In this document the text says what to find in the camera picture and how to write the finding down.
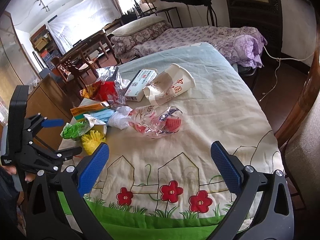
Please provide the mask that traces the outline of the person's left hand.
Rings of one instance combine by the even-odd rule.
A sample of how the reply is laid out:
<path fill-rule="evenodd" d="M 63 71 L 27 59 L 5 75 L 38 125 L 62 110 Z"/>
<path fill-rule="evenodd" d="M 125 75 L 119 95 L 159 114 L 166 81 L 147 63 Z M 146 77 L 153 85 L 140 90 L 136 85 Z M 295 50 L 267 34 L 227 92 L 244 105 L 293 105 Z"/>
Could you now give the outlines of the person's left hand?
<path fill-rule="evenodd" d="M 9 175 L 13 175 L 13 174 L 17 174 L 17 169 L 15 166 L 13 165 L 9 165 L 9 166 L 3 166 L 3 169 L 9 174 Z M 32 173 L 26 173 L 25 174 L 25 181 L 27 182 L 31 182 L 35 179 L 35 174 Z"/>

